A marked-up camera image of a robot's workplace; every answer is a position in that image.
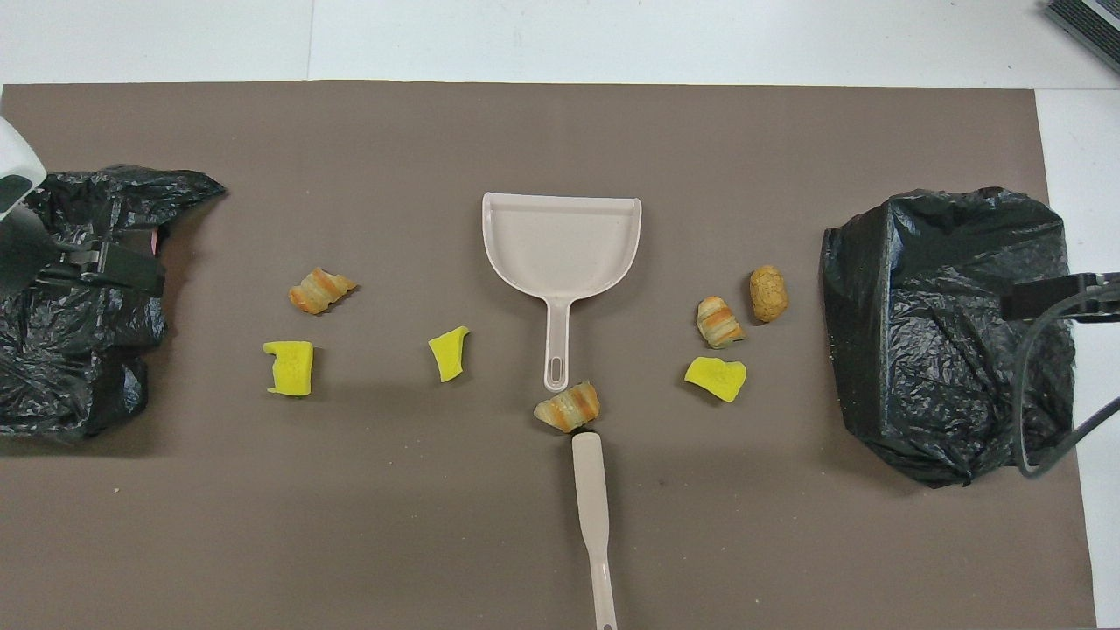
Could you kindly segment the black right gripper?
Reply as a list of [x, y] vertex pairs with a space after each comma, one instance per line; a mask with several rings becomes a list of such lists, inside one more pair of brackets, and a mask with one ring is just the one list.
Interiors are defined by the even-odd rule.
[[1001, 296], [1004, 319], [1040, 319], [1061, 303], [1083, 291], [1084, 304], [1068, 304], [1057, 311], [1057, 319], [1081, 323], [1119, 323], [1119, 272], [1054, 276], [1036, 282], [1015, 282]]

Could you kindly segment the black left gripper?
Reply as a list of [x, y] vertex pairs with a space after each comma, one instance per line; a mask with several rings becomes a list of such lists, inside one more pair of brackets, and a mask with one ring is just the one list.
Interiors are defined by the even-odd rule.
[[165, 267], [150, 251], [94, 239], [69, 243], [49, 239], [52, 260], [37, 274], [39, 286], [112, 287], [121, 291], [139, 291], [147, 298], [162, 298]]

